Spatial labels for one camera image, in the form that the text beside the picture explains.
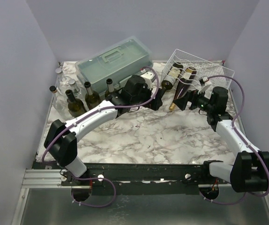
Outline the green bottle silver foil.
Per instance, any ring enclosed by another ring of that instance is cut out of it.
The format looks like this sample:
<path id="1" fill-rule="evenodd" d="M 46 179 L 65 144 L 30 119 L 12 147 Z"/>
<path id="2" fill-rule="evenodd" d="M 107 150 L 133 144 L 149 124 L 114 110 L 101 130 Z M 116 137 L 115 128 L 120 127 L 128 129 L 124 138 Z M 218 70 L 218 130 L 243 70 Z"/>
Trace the green bottle silver foil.
<path id="1" fill-rule="evenodd" d="M 113 80 L 111 78 L 108 78 L 106 80 L 106 84 L 107 84 L 107 90 L 105 92 L 105 98 L 116 91 L 113 85 Z"/>

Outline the dark green bottle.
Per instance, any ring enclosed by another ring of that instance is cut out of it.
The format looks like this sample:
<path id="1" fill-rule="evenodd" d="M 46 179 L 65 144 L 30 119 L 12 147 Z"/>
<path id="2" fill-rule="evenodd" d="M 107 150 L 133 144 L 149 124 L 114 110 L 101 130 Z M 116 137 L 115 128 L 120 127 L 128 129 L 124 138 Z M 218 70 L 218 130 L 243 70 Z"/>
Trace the dark green bottle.
<path id="1" fill-rule="evenodd" d="M 85 102 L 89 110 L 92 110 L 101 103 L 99 94 L 92 89 L 90 82 L 85 82 L 84 87 L 86 89 Z"/>

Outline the clear bottle silver cap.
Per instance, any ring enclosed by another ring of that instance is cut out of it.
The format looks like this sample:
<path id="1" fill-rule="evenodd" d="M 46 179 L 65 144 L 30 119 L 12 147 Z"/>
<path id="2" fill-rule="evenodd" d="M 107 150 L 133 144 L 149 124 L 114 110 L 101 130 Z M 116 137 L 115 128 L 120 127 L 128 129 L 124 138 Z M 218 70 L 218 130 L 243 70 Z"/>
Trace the clear bottle silver cap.
<path id="1" fill-rule="evenodd" d="M 68 81 L 69 85 L 70 85 L 70 88 L 73 92 L 73 95 L 76 97 L 76 98 L 79 98 L 81 99 L 82 98 L 82 91 L 80 89 L 80 87 L 78 87 L 76 81 L 74 79 L 70 79 Z"/>

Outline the green bottle black neck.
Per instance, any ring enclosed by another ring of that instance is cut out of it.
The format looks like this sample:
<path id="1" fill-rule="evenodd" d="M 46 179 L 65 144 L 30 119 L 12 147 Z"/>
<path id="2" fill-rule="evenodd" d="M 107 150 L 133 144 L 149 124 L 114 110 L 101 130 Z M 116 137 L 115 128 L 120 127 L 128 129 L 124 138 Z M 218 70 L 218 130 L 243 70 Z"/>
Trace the green bottle black neck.
<path id="1" fill-rule="evenodd" d="M 79 117 L 87 112 L 83 102 L 74 96 L 72 90 L 66 90 L 65 94 L 67 96 L 68 111 L 74 118 Z"/>

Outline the clear bottle white label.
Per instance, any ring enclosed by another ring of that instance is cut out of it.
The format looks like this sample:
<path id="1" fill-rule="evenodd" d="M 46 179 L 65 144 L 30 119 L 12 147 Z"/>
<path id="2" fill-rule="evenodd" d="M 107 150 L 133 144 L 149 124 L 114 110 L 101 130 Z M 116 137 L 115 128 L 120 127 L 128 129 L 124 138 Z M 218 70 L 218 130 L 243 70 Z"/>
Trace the clear bottle white label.
<path id="1" fill-rule="evenodd" d="M 68 111 L 67 99 L 58 92 L 57 88 L 54 85 L 50 86 L 49 90 L 53 95 L 52 105 L 55 108 L 55 110 L 59 113 L 59 115 L 63 119 L 65 120 L 70 119 L 71 115 Z"/>

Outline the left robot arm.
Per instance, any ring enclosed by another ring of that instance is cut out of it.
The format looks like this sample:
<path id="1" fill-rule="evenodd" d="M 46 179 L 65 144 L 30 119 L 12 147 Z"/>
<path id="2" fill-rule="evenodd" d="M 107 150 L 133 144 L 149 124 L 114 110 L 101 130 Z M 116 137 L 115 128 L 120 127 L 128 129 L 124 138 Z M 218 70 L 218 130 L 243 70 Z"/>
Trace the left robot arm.
<path id="1" fill-rule="evenodd" d="M 143 77 L 131 76 L 123 88 L 109 94 L 92 110 L 66 122 L 55 120 L 44 142 L 46 152 L 72 173 L 76 184 L 84 185 L 89 177 L 86 165 L 77 155 L 77 143 L 92 130 L 129 112 L 131 108 L 158 110 L 162 106 L 164 92 L 160 85 L 152 91 Z"/>

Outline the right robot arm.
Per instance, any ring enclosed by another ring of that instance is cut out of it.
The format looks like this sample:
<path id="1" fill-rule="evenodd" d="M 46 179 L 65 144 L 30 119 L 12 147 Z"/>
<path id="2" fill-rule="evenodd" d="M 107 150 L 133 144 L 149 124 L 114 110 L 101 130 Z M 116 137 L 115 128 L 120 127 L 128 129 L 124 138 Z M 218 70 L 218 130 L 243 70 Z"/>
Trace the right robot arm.
<path id="1" fill-rule="evenodd" d="M 265 196 L 269 193 L 269 152 L 260 151 L 237 129 L 233 117 L 226 111 L 227 102 L 228 90 L 223 87 L 215 87 L 210 98 L 198 90 L 189 90 L 173 101 L 182 111 L 188 103 L 191 104 L 190 110 L 198 108 L 204 111 L 207 123 L 236 156 L 233 165 L 211 162 L 208 168 L 201 170 L 201 180 L 210 184 L 221 178 L 229 182 L 235 192 Z"/>

